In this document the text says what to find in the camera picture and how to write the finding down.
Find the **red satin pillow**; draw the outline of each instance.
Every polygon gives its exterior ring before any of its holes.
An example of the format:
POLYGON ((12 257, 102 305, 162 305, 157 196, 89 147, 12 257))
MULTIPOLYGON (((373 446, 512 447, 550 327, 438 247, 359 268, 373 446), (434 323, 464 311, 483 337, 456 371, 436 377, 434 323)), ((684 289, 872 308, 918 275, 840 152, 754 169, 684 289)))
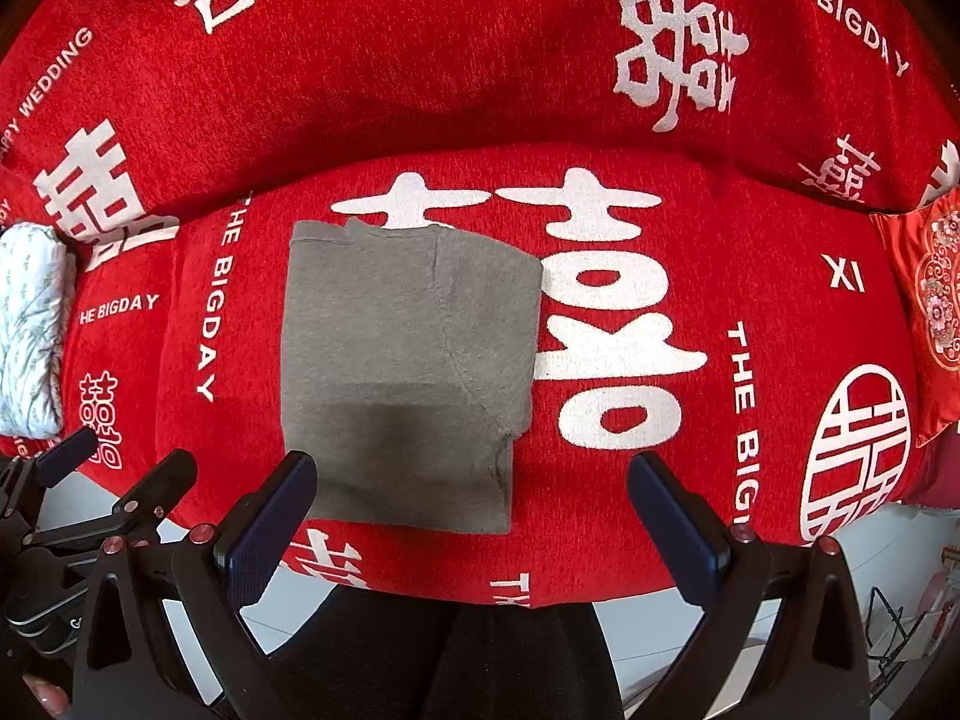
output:
POLYGON ((917 445, 960 420, 960 190, 903 215, 873 214, 904 296, 920 387, 917 445))

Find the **folded white cloth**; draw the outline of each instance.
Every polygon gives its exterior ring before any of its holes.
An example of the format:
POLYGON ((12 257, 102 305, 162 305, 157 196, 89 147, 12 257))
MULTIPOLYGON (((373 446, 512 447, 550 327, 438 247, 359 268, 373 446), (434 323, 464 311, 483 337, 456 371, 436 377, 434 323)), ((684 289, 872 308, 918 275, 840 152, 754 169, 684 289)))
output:
POLYGON ((76 266, 52 227, 0 237, 0 434, 52 439, 62 427, 59 374, 76 266))

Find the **person's hand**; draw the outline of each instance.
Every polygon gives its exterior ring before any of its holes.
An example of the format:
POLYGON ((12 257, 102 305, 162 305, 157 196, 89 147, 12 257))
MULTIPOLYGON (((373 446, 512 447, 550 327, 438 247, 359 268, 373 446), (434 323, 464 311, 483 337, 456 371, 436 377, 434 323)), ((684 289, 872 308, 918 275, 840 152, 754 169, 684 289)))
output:
POLYGON ((70 712, 70 701, 64 690, 30 674, 24 674, 23 680, 51 717, 63 717, 70 712))

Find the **folded garment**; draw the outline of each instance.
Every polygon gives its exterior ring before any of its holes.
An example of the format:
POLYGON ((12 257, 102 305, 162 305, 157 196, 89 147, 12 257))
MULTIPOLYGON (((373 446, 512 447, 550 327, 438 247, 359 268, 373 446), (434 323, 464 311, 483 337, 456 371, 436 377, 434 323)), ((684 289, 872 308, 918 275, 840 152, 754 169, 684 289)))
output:
POLYGON ((0 238, 0 434, 51 439, 62 426, 62 339, 76 264, 52 227, 0 238))
POLYGON ((436 224, 296 224, 281 422, 317 463, 311 517, 510 530, 541 276, 529 254, 436 224))

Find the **folded gray t-shirt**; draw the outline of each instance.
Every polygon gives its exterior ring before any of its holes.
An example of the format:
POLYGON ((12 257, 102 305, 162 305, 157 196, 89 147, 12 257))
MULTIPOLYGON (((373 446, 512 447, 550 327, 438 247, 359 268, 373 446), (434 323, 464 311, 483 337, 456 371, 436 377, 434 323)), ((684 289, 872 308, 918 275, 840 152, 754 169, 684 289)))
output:
POLYGON ((530 425, 542 266, 481 235, 301 221, 280 413, 319 473, 311 517, 510 530, 530 425))

